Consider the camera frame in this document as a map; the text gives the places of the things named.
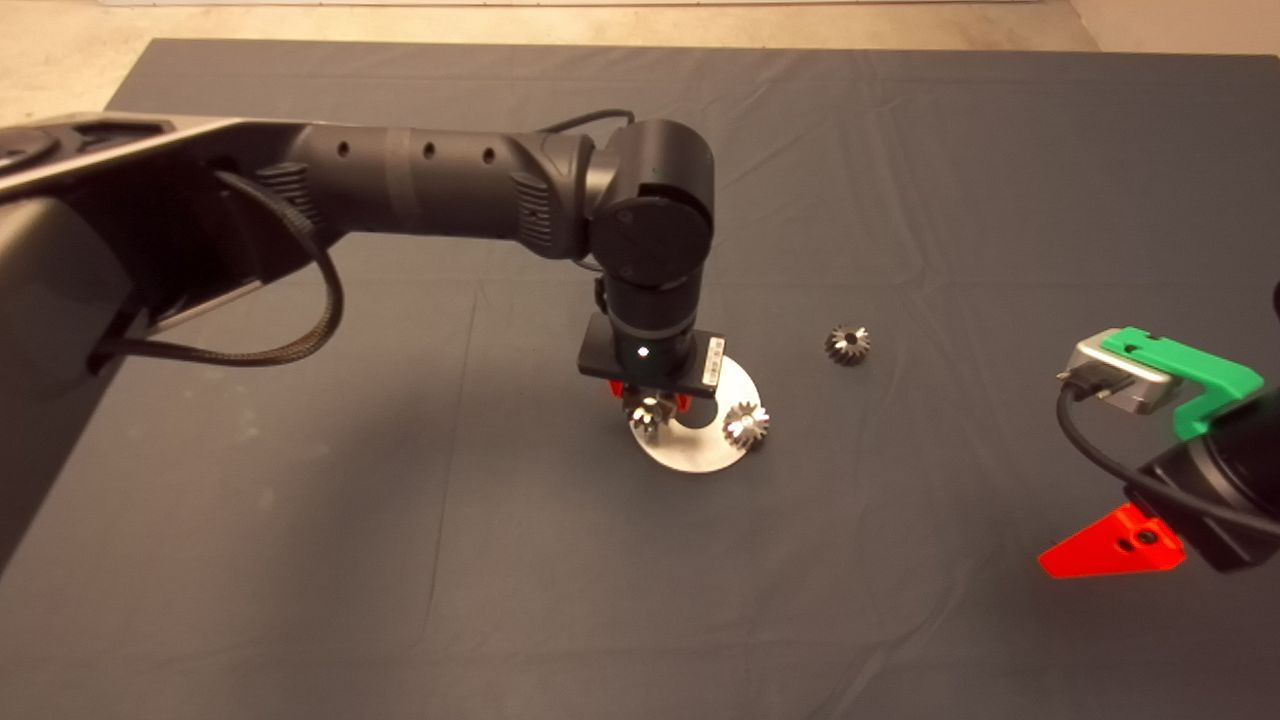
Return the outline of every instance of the table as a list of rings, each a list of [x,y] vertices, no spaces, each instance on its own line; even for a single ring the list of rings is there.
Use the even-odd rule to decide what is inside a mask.
[[[673,475],[573,369],[588,273],[348,237],[317,356],[125,363],[0,582],[0,716],[1274,717],[1280,565],[1055,582],[1034,557],[1121,501],[1053,421],[1075,341],[1137,324],[1280,370],[1277,81],[1247,56],[156,41],[111,109],[698,128],[699,324],[773,434]],[[302,273],[173,337],[265,346],[320,297]],[[846,322],[874,337],[855,369],[822,352]],[[1172,439],[1082,415],[1132,462]]]

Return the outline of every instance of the small metal gear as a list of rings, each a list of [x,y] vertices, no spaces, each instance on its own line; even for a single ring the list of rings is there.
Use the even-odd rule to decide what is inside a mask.
[[[856,365],[872,351],[872,336],[867,328],[838,325],[827,336],[827,357],[838,365]]]
[[[739,402],[724,414],[724,439],[741,450],[751,450],[769,434],[769,413],[754,402]]]
[[[627,387],[622,391],[622,410],[632,428],[652,436],[676,414],[676,396]]]

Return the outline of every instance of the metal disc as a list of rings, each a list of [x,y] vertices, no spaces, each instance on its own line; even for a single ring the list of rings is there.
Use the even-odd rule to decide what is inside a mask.
[[[737,462],[745,450],[733,447],[724,439],[724,414],[739,402],[760,405],[760,393],[741,365],[724,356],[721,382],[716,388],[716,419],[703,428],[686,428],[677,415],[645,436],[632,428],[636,443],[658,462],[681,473],[714,473]]]

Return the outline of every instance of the floor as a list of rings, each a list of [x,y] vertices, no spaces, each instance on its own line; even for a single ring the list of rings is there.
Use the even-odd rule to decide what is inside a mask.
[[[1166,12],[1172,6],[1176,13]],[[108,8],[93,0],[0,0],[0,24],[6,31],[0,127],[101,108],[154,37],[1280,51],[1274,0],[686,8]]]

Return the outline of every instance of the wire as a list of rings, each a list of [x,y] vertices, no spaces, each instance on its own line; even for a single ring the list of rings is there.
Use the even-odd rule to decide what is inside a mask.
[[[635,124],[636,114],[631,110],[623,110],[622,108],[605,108],[603,110],[593,110],[590,113],[584,113],[581,115],[561,120],[554,124],[549,124],[544,128],[539,128],[534,132],[564,132],[567,129],[573,129],[576,127],[582,127],[586,123],[594,123],[595,120],[603,120],[607,118],[625,118],[628,126]]]
[[[1248,530],[1258,537],[1280,539],[1280,523],[1210,502],[1188,492],[1169,487],[1108,457],[1102,450],[1084,438],[1084,434],[1080,433],[1080,429],[1075,425],[1075,420],[1071,418],[1071,405],[1083,400],[1083,397],[1078,396],[1075,388],[1071,386],[1062,386],[1062,392],[1057,396],[1057,424],[1062,428],[1062,434],[1066,436],[1066,439],[1091,462],[1119,478],[1125,484],[1133,486],[1143,493],[1158,497],[1181,510],[1212,518],[1242,530]]]
[[[256,202],[275,219],[280,220],[285,231],[298,241],[298,245],[311,256],[325,282],[324,313],[315,327],[293,342],[282,345],[271,350],[259,352],[219,352],[152,340],[113,338],[104,340],[95,348],[95,355],[137,355],[141,357],[159,357],[163,360],[179,360],[184,363],[202,363],[206,365],[227,365],[233,368],[268,368],[297,363],[303,357],[315,354],[324,347],[333,333],[342,323],[343,291],[342,281],[338,278],[338,269],[334,266],[329,254],[316,242],[315,225],[298,211],[293,205],[273,195],[261,186],[233,173],[214,173],[219,181],[239,192],[246,199]]]

